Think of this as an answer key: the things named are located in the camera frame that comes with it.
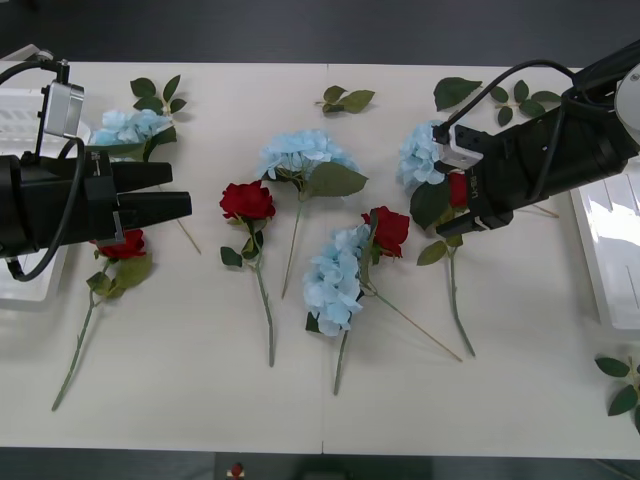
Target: black cable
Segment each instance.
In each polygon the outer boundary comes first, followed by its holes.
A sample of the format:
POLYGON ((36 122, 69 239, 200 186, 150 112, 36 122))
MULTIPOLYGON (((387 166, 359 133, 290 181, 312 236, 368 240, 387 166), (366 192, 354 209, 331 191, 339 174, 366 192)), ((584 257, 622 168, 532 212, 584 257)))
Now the black cable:
POLYGON ((497 87, 498 84, 502 82, 505 78, 507 78, 509 75, 513 75, 514 73, 520 70, 523 70, 528 67, 533 67, 536 65, 551 67, 559 71, 560 73, 563 73, 569 78, 573 78, 575 75, 571 70, 569 70, 564 65, 560 65, 559 63, 556 63, 551 60, 529 60, 528 62, 520 63, 519 65, 516 65, 515 67, 511 67, 509 70, 506 70, 501 75, 498 75, 495 78, 495 80, 493 80, 489 85, 487 85, 484 88, 484 90, 482 90, 473 100, 471 100, 467 105, 461 108, 458 113, 453 115, 451 118, 449 118, 449 120, 442 123, 440 126, 434 127, 434 128, 439 128, 441 132, 448 132, 449 129, 451 128, 451 125, 453 125, 454 123, 459 121, 462 117, 464 117, 469 112, 469 110, 475 107, 480 102, 480 100, 482 100, 489 93, 491 93, 491 90, 497 87))
POLYGON ((558 143, 560 142, 560 134, 562 133, 562 124, 564 123, 564 108, 561 105, 558 108, 558 118, 556 118, 556 124, 553 127, 553 133, 551 134, 551 142, 547 148, 547 155, 544 157, 544 163, 542 164, 542 168, 540 169, 540 173, 538 174, 538 179, 536 180, 536 184, 529 195, 530 202, 535 201, 539 196, 540 192, 542 192, 542 187, 544 187, 544 181, 547 178, 547 174, 549 173, 549 168, 551 167, 551 162, 553 160, 553 156, 556 153, 556 149, 558 148, 558 143))
POLYGON ((69 189, 69 196, 67 197, 67 204, 65 205, 62 212, 62 217, 60 218, 58 229, 56 230, 56 233, 54 234, 47 252, 44 254, 44 257, 42 257, 38 264, 29 273, 24 273, 22 271, 20 262, 17 259, 11 260, 7 263, 9 271, 11 272, 11 275, 15 280, 18 280, 20 282, 29 282, 40 275, 44 271, 44 269, 49 266, 49 263, 51 263, 51 260, 62 244, 64 236, 67 233, 67 227, 69 226, 69 220, 71 219, 71 212, 73 211, 73 207, 76 203, 76 197, 78 195, 78 191, 80 190, 80 182, 82 181, 82 178, 84 176, 84 142, 79 138, 72 138, 65 144, 65 146, 62 148, 62 151, 60 152, 60 155, 58 155, 58 160, 65 160, 74 144, 78 146, 76 169, 73 174, 73 180, 69 189))

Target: artificial flower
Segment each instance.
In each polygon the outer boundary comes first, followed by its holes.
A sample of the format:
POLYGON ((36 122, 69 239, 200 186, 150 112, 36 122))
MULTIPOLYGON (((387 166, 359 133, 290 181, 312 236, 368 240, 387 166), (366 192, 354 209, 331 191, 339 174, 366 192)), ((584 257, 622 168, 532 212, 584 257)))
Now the artificial flower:
POLYGON ((222 192, 220 206, 225 211, 225 218, 245 217, 261 220, 276 214, 273 197, 268 188, 262 188, 260 180, 242 185, 230 183, 222 192))
POLYGON ((117 110, 102 115, 102 129, 93 132, 92 145, 144 143, 171 126, 171 119, 153 110, 124 113, 117 110))
POLYGON ((313 269, 303 278, 304 301, 318 329, 335 337, 350 330, 351 316, 362 310, 358 258, 369 237, 369 227, 334 232, 321 256, 311 259, 313 269))
POLYGON ((131 257, 142 257, 145 255, 143 251, 144 240, 143 232, 140 229, 127 230, 124 233, 125 242, 120 245, 111 245, 108 247, 98 247, 98 251, 108 258, 126 259, 131 257))
POLYGON ((396 177, 408 194, 425 182, 437 185, 444 180, 445 175, 434 167, 443 156, 442 146, 433 141, 433 126, 439 123, 432 121, 418 125, 400 149, 396 177))
POLYGON ((467 179, 462 173, 450 173, 447 175, 449 188, 451 189, 451 199, 449 203, 452 207, 467 206, 467 179))
POLYGON ((303 172, 308 179, 322 162, 333 162, 358 172, 358 166, 342 148, 333 143, 323 130, 300 130, 275 136, 260 152, 263 164, 256 171, 258 178, 267 175, 276 179, 276 169, 303 172))
MULTIPOLYGON (((409 236, 409 217, 392 212, 387 207, 374 208, 378 215, 378 226, 374 242, 381 247, 380 253, 388 257, 402 257, 401 244, 409 236)), ((371 223, 368 213, 362 218, 367 225, 371 223)))

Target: green leaf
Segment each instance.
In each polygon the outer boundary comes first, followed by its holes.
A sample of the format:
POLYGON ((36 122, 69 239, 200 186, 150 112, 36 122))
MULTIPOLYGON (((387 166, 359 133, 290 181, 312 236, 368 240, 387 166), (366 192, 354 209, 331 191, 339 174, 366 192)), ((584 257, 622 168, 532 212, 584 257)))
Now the green leaf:
MULTIPOLYGON (((258 232, 255 235, 258 245, 262 248, 262 245, 264 244, 264 236, 262 235, 262 232, 258 232)), ((258 253, 260 253, 260 250, 254 245, 253 240, 249 238, 247 243, 244 244, 244 247, 242 247, 242 258, 245 260, 251 260, 252 258, 255 258, 258 253)))
POLYGON ((87 279, 87 285, 92 292, 97 295, 104 296, 109 291, 111 279, 102 272, 97 272, 87 279))
POLYGON ((524 82, 524 80, 518 80, 516 86, 513 87, 513 98, 515 98, 516 102, 522 103, 529 96, 529 86, 524 82))
POLYGON ((482 82, 465 80, 460 77, 443 78, 433 91, 438 111, 459 104, 480 85, 482 85, 482 82))
POLYGON ((318 328, 318 319, 314 317, 311 312, 307 313, 307 325, 304 327, 307 332, 322 333, 318 328))
POLYGON ((411 218, 426 230, 447 210, 450 197, 449 182, 423 183, 411 196, 411 218))
POLYGON ((507 103, 509 101, 509 94, 502 87, 496 87, 491 90, 491 96, 496 102, 507 103))
POLYGON ((162 115, 162 100, 156 97, 143 97, 133 104, 136 110, 153 110, 158 115, 162 115))
POLYGON ((311 172, 309 196, 348 197, 364 188, 367 177, 337 163, 323 162, 311 172))
POLYGON ((330 103, 325 103, 322 106, 323 113, 338 113, 344 112, 344 105, 331 105, 330 103))
POLYGON ((542 90, 531 95, 531 100, 535 100, 536 102, 540 103, 560 103, 562 101, 562 98, 560 98, 560 95, 558 95, 557 93, 542 90))
POLYGON ((367 245, 362 249, 362 255, 360 256, 360 283, 369 285, 369 263, 371 262, 371 252, 373 250, 373 240, 376 236, 376 230, 378 229, 378 214, 375 209, 371 209, 369 212, 369 240, 367 245))
POLYGON ((447 246, 442 240, 438 240, 425 248, 418 257, 418 266, 431 265, 436 263, 447 253, 447 246))
POLYGON ((616 360, 615 358, 601 357, 596 358, 596 365, 610 377, 624 378, 629 375, 631 368, 626 363, 616 360))
POLYGON ((635 407, 637 403, 638 392, 636 392, 633 385, 627 385, 618 392, 613 399, 613 402, 611 402, 611 406, 609 407, 609 416, 613 417, 615 415, 628 412, 635 407))
POLYGON ((187 102, 185 102, 184 100, 182 100, 181 98, 176 98, 174 101, 171 102, 171 104, 169 105, 169 110, 171 110, 171 113, 176 113, 179 112, 180 110, 182 110, 184 108, 184 106, 187 104, 187 102))
POLYGON ((156 94, 156 86, 148 78, 137 78, 129 83, 136 97, 153 97, 156 94))
POLYGON ((176 75, 175 77, 173 77, 171 80, 167 82, 167 84, 164 87, 164 91, 162 92, 162 98, 164 98, 165 102, 168 102, 169 100, 171 100, 171 97, 173 97, 173 94, 176 93, 179 83, 180 83, 180 75, 176 75))
POLYGON ((369 105, 375 94, 376 92, 372 92, 371 90, 356 90, 346 97, 341 98, 338 105, 344 106, 344 109, 349 113, 360 113, 369 105))
POLYGON ((344 92, 346 92, 344 88, 339 87, 338 85, 334 85, 333 87, 329 87, 324 91, 324 96, 322 98, 324 98, 325 102, 336 103, 338 100, 340 100, 340 97, 344 92))
POLYGON ((544 107, 533 100, 525 100, 522 102, 520 104, 520 111, 531 118, 539 117, 545 112, 544 107))
POLYGON ((511 107, 502 107, 498 111, 498 125, 504 127, 513 118, 513 110, 511 107))
POLYGON ((447 245, 453 248, 461 247, 463 243, 462 235, 454 235, 453 237, 447 238, 445 241, 447 242, 447 245))
POLYGON ((220 258, 227 267, 242 266, 242 257, 231 247, 220 247, 220 258))
POLYGON ((371 264, 377 265, 380 263, 380 255, 382 254, 382 247, 378 244, 374 244, 371 248, 371 264))
POLYGON ((142 257, 120 260, 120 267, 114 279, 120 288, 132 288, 140 285, 151 273, 153 257, 150 253, 142 257))
POLYGON ((144 150, 144 155, 142 159, 145 162, 148 162, 149 157, 151 157, 151 153, 155 150, 155 148, 158 145, 164 145, 165 143, 173 143, 177 141, 178 141, 178 137, 177 137, 176 127, 170 127, 170 128, 167 128, 166 130, 161 131, 160 133, 157 133, 156 135, 151 137, 147 142, 147 147, 144 150))

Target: gray floor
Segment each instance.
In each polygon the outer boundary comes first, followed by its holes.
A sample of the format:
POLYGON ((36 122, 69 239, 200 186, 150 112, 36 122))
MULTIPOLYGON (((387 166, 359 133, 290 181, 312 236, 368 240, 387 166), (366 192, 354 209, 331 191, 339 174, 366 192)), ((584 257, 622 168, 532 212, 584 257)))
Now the gray floor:
MULTIPOLYGON (((34 43, 84 61, 579 67, 640 37, 638 0, 35 1, 0 3, 0 57, 34 43)), ((237 461, 247 480, 640 478, 636 462, 0 449, 0 479, 220 480, 237 461)))

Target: flower stem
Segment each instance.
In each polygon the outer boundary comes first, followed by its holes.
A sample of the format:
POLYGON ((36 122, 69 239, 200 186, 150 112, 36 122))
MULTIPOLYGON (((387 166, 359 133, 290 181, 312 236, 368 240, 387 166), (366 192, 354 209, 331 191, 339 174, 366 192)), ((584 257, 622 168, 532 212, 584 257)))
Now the flower stem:
POLYGON ((269 324, 269 366, 273 367, 275 363, 275 351, 273 348, 273 320, 271 318, 271 310, 269 309, 269 295, 267 294, 264 283, 262 281, 262 271, 260 270, 260 262, 262 260, 262 248, 260 244, 255 239, 255 235, 251 234, 253 237, 254 245, 258 246, 260 253, 258 254, 258 260, 256 261, 255 272, 258 277, 258 285, 260 285, 260 295, 262 295, 262 303, 264 303, 264 309, 267 312, 267 323, 269 324))
MULTIPOLYGON (((106 273, 107 269, 111 266, 111 263, 107 261, 102 269, 102 273, 106 273)), ((80 349, 82 348, 82 342, 84 341, 84 336, 87 333, 87 327, 89 326, 89 321, 91 320, 91 314, 93 313, 93 309, 100 304, 98 301, 93 299, 93 290, 89 290, 89 310, 87 310, 87 315, 84 317, 84 324, 82 325, 82 331, 80 332, 80 336, 78 337, 78 342, 76 345, 76 352, 73 354, 73 360, 71 360, 71 366, 69 367, 69 372, 67 373, 67 377, 64 379, 64 383, 60 388, 60 392, 56 397, 56 401, 53 402, 53 406, 51 407, 51 411, 55 412, 62 400, 64 399, 65 394, 67 393, 67 388, 69 388, 69 382, 71 382, 71 378, 73 377, 73 372, 76 369, 76 364, 78 363, 78 358, 80 357, 80 349)))
POLYGON ((289 269, 291 268, 291 260, 293 259, 293 246, 296 242, 296 233, 298 232, 298 222, 300 221, 300 214, 302 213, 302 206, 304 202, 298 200, 298 213, 296 214, 296 224, 293 227, 293 238, 291 239, 291 249, 289 250, 289 261, 287 262, 287 273, 284 274, 284 285, 282 286, 282 295, 280 298, 284 298, 284 294, 287 293, 287 285, 289 284, 289 269))
POLYGON ((342 357, 344 356, 344 347, 347 344, 347 336, 349 335, 349 330, 345 330, 342 335, 342 343, 340 344, 340 354, 338 355, 338 366, 336 367, 336 379, 333 384, 333 394, 338 395, 338 391, 340 390, 340 380, 342 379, 342 357))
POLYGON ((447 348, 442 342, 436 340, 433 335, 431 335, 430 333, 428 333, 425 329, 423 329, 420 325, 418 325, 416 322, 414 322, 413 320, 411 320, 409 317, 407 317, 404 313, 402 313, 400 310, 398 310, 389 300, 387 300, 386 298, 384 298, 382 295, 380 295, 379 292, 374 292, 374 296, 378 297, 380 299, 380 301, 384 304, 386 304, 387 306, 391 307, 395 312, 399 313, 400 316, 402 316, 402 318, 404 318, 405 320, 408 320, 409 323, 411 323, 411 325, 413 325, 414 327, 416 327, 418 330, 420 330, 422 333, 424 333, 427 337, 429 337, 431 340, 433 340, 435 343, 437 343, 440 347, 442 347, 444 350, 446 350, 449 355, 451 355, 453 358, 455 358, 456 360, 458 360, 459 362, 462 362, 462 359, 456 355, 455 353, 453 353, 449 348, 447 348))
POLYGON ((456 301, 456 270, 455 270, 455 261, 454 258, 456 256, 456 251, 458 247, 454 248, 453 251, 449 255, 450 260, 450 268, 449 275, 451 277, 451 310, 453 311, 453 319, 456 321, 456 325, 458 326, 458 330, 460 331, 460 335, 462 336, 462 340, 464 340, 464 344, 467 346, 467 350, 472 357, 476 356, 476 352, 473 350, 471 346, 471 342, 469 341, 469 337, 467 337, 467 332, 464 331, 464 327, 462 326, 462 322, 460 321, 460 315, 458 314, 458 302, 456 301))

